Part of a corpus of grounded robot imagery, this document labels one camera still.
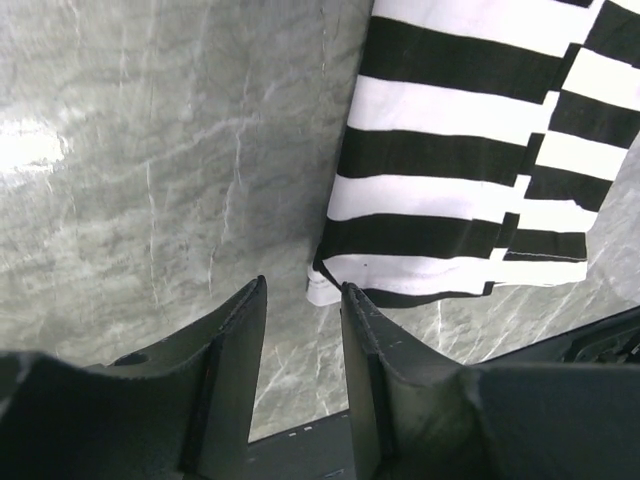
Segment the black white striped tank top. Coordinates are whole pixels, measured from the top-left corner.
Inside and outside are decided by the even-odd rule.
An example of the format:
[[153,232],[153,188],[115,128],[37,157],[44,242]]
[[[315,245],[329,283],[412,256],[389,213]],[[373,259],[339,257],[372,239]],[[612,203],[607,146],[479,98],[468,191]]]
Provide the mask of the black white striped tank top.
[[639,133],[635,1],[377,1],[307,297],[582,281]]

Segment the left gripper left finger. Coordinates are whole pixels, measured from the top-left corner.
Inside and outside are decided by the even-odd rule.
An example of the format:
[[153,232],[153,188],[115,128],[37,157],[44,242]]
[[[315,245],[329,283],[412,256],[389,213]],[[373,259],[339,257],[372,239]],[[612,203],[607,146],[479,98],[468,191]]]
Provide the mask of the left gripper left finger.
[[267,284],[109,365],[1,355],[5,479],[241,479]]

